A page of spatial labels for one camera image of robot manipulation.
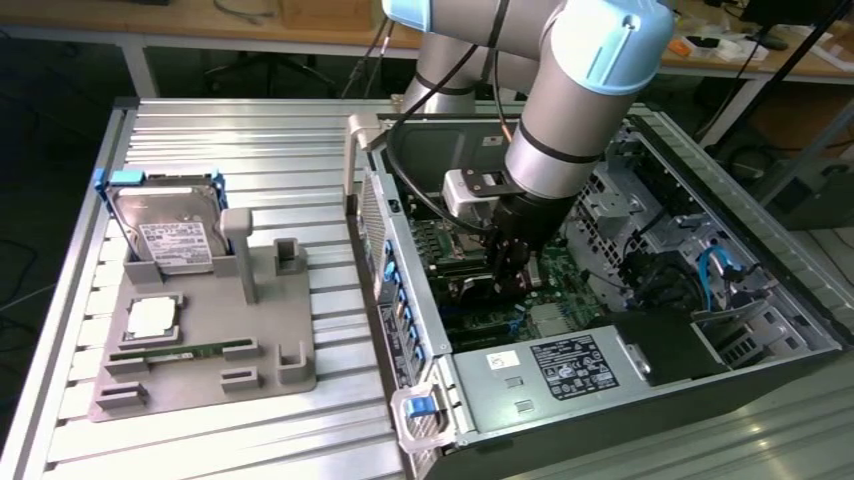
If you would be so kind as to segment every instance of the desk leg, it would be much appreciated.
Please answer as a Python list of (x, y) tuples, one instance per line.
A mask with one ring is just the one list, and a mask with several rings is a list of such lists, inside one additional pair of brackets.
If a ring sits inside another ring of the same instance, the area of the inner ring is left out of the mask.
[(124, 54), (124, 62), (126, 63), (128, 72), (130, 73), (136, 96), (140, 98), (158, 97), (157, 82), (150, 73), (148, 58), (145, 57), (145, 42), (142, 41), (142, 36), (128, 35), (121, 39), (118, 47)]
[(821, 130), (821, 133), (809, 146), (805, 147), (797, 156), (785, 162), (780, 168), (765, 173), (761, 181), (749, 189), (749, 193), (752, 193), (760, 205), (771, 203), (800, 171), (820, 157), (821, 152), (827, 149), (827, 145), (832, 143), (835, 138), (839, 138), (839, 135), (847, 130), (852, 122), (854, 100), (850, 100), (839, 112), (839, 115), (836, 115), (829, 125)]
[(703, 139), (699, 141), (700, 147), (704, 148), (708, 145), (713, 145), (715, 143), (717, 143), (717, 140), (720, 140), (720, 137), (723, 137), (723, 134), (735, 123), (735, 120), (737, 120), (737, 117), (740, 117), (741, 113), (744, 113), (747, 105), (749, 105), (749, 102), (759, 94), (759, 91), (764, 87), (764, 84), (768, 83), (768, 79), (769, 77), (747, 80), (747, 83), (744, 83), (744, 85), (741, 86), (737, 94), (735, 95), (735, 98), (732, 98), (729, 105), (723, 110), (723, 113), (720, 113), (717, 121), (708, 128)]

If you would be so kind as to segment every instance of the hard drive label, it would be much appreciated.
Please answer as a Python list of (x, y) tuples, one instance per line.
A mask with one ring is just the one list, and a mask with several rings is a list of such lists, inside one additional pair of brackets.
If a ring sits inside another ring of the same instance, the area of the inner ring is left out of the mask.
[(557, 400), (619, 387), (608, 362), (589, 335), (535, 345), (531, 353), (551, 396)]
[(138, 228), (150, 256), (161, 267), (210, 263), (210, 247), (200, 222), (150, 223)]

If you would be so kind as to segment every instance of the office chair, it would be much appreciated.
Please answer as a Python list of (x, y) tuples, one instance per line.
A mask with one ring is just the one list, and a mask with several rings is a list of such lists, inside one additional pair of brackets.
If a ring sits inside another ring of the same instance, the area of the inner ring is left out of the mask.
[(284, 67), (304, 75), (310, 80), (322, 83), (325, 85), (328, 98), (337, 98), (337, 86), (324, 74), (314, 70), (316, 62), (317, 58), (314, 55), (308, 55), (305, 64), (302, 65), (286, 54), (258, 53), (249, 55), (246, 52), (240, 52), (237, 54), (237, 61), (230, 65), (222, 65), (204, 72), (204, 84), (208, 91), (216, 92), (218, 90), (218, 78), (261, 64), (266, 66), (266, 97), (272, 98), (274, 96), (277, 70), (278, 67)]

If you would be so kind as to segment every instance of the white sticker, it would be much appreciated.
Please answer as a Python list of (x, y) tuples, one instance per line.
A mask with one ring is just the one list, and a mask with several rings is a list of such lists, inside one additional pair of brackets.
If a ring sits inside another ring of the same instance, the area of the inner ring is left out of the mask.
[(489, 363), (489, 369), (500, 370), (501, 368), (519, 365), (519, 356), (515, 351), (508, 350), (505, 352), (489, 353), (485, 356), (485, 361)]
[(210, 247), (200, 222), (150, 223), (138, 228), (148, 251), (161, 267), (210, 263)]
[(145, 298), (130, 305), (126, 331), (133, 334), (133, 338), (160, 337), (173, 324), (173, 298)]
[(145, 361), (148, 363), (165, 363), (165, 362), (177, 362), (180, 360), (192, 360), (194, 355), (190, 352), (185, 353), (173, 353), (172, 355), (160, 355), (156, 357), (148, 357)]
[(504, 137), (496, 135), (495, 137), (483, 137), (484, 147), (500, 147), (504, 144)]

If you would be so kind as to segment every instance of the power supply label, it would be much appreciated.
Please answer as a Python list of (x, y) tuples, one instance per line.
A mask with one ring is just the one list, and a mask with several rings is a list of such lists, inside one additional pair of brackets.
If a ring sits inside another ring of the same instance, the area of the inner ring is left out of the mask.
[(589, 335), (536, 345), (531, 347), (531, 352), (551, 396), (557, 400), (619, 387), (608, 362)]

